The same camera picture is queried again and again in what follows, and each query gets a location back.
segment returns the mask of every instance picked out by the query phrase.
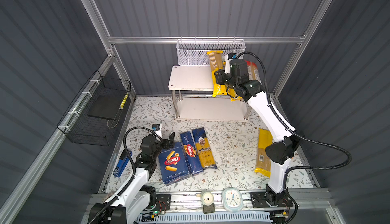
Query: light blue slotted cable tray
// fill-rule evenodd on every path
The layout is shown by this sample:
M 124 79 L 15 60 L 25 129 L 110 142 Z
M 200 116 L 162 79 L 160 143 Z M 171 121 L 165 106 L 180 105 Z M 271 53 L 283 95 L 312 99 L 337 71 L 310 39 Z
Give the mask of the light blue slotted cable tray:
M 237 222 L 237 221 L 256 221 L 256 222 L 273 222 L 270 219 L 270 213 L 263 211 L 242 211 L 238 213 L 215 212 L 203 214 L 203 212 L 177 212 L 166 213 L 154 218 L 153 221 L 142 221 L 141 215 L 137 217 L 138 223 L 201 223 L 201 222 Z

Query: white mesh basket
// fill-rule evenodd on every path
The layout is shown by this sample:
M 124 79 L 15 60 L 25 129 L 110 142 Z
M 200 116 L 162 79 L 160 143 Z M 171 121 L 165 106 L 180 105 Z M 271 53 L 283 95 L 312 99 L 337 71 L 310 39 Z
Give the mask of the white mesh basket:
M 233 40 L 232 42 L 218 40 L 208 41 L 181 41 L 176 42 L 178 51 L 178 64 L 186 66 L 209 66 L 207 51 L 222 50 L 222 57 L 234 52 L 239 54 L 245 51 L 244 40 Z

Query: white patterned table surface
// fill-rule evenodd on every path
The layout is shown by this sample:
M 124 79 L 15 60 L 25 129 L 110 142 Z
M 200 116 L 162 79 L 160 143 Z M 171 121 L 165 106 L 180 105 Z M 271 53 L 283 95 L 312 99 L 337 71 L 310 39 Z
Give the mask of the white patterned table surface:
M 135 126 L 151 128 L 154 123 L 162 123 L 163 138 L 176 133 L 175 141 L 181 141 L 180 133 L 204 127 L 210 142 L 212 154 L 218 169 L 207 169 L 202 174 L 191 176 L 169 186 L 161 180 L 161 171 L 157 159 L 157 168 L 147 185 L 154 186 L 158 192 L 176 191 L 221 191 L 227 187 L 240 190 L 265 189 L 269 178 L 254 172 L 257 155 L 259 128 L 267 129 L 264 122 L 252 110 L 249 121 L 215 122 L 201 120 L 175 120 L 172 98 L 168 96 L 138 97 L 131 114 L 128 129 Z M 146 130 L 134 130 L 127 136 L 127 146 L 133 151 L 133 160 L 141 152 L 140 144 L 143 137 L 148 135 Z M 291 166 L 302 166 L 297 152 L 291 160 Z M 110 175 L 106 192 L 116 191 L 132 173 L 131 165 L 127 167 L 120 178 Z M 313 188 L 305 170 L 297 169 L 289 173 L 287 179 L 289 188 Z

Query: black wire basket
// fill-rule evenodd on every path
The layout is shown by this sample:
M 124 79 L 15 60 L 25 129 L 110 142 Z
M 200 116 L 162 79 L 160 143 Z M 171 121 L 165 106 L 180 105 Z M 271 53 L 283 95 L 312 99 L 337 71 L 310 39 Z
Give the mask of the black wire basket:
M 85 95 L 79 106 L 64 114 L 61 121 L 67 114 L 71 114 L 67 125 L 57 125 L 57 128 L 72 143 L 101 146 L 116 144 L 131 103 L 130 92 L 130 81 L 100 76 L 88 92 L 81 92 Z

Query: blue and black tool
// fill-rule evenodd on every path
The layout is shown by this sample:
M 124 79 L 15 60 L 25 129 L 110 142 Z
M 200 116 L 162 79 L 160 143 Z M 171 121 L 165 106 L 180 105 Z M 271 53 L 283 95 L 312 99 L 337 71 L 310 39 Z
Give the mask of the blue and black tool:
M 129 158 L 127 157 L 126 152 L 124 152 L 124 150 L 123 150 L 122 153 L 120 154 L 119 161 L 118 161 L 117 166 L 115 167 L 113 175 L 115 177 L 120 177 L 128 162 L 129 162 Z

